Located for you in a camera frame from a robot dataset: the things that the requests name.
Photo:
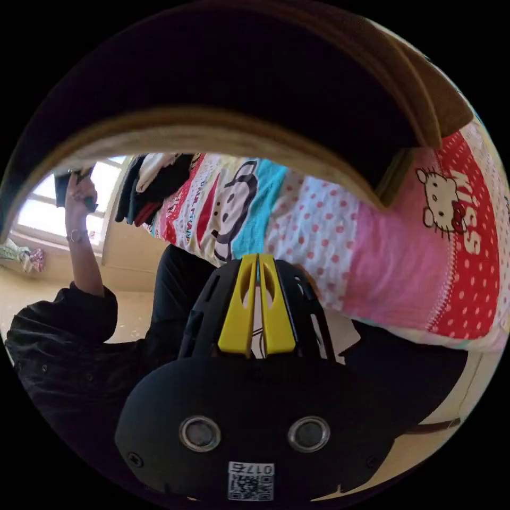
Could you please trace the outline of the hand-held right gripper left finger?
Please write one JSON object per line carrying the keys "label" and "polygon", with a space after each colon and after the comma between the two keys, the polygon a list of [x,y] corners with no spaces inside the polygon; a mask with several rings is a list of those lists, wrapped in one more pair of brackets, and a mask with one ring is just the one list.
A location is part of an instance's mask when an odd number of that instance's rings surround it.
{"label": "hand-held right gripper left finger", "polygon": [[246,255],[239,262],[218,348],[223,354],[250,356],[258,255]]}

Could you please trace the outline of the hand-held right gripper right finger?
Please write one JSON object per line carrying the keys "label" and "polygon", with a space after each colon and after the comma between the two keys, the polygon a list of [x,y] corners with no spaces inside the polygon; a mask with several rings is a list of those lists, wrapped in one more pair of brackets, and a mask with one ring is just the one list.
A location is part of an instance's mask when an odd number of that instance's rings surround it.
{"label": "hand-held right gripper right finger", "polygon": [[295,338],[275,259],[269,254],[259,254],[258,262],[265,355],[292,353]]}

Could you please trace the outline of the person's left hand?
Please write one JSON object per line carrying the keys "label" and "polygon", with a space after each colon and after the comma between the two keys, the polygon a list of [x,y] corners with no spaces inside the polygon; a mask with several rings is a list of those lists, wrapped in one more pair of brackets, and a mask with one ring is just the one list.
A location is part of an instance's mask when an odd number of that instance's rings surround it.
{"label": "person's left hand", "polygon": [[88,199],[95,205],[97,191],[89,176],[82,177],[78,182],[77,173],[71,173],[65,196],[65,228],[67,237],[84,236],[87,233],[86,220],[91,209],[86,204]]}

